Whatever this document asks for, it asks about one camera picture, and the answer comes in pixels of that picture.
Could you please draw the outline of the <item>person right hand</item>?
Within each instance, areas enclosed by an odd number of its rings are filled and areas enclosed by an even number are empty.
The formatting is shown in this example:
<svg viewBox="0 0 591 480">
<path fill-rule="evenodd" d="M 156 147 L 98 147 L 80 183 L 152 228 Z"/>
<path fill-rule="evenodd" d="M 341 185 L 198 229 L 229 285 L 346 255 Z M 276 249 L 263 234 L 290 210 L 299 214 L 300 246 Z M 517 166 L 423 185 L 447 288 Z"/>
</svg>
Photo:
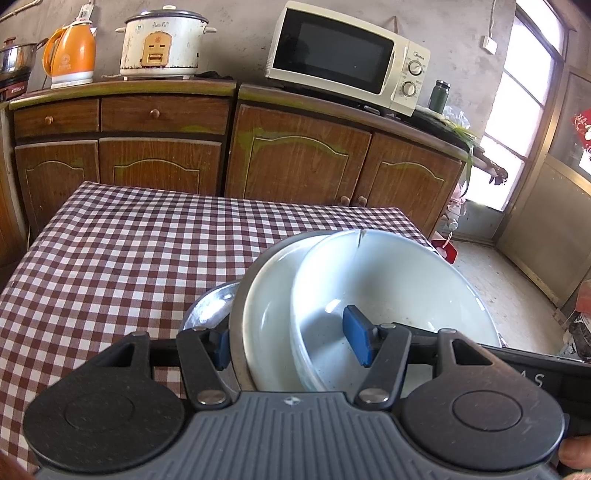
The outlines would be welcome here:
<svg viewBox="0 0 591 480">
<path fill-rule="evenodd" d="M 564 439 L 558 450 L 560 462 L 573 469 L 585 470 L 591 467 L 591 436 Z"/>
</svg>

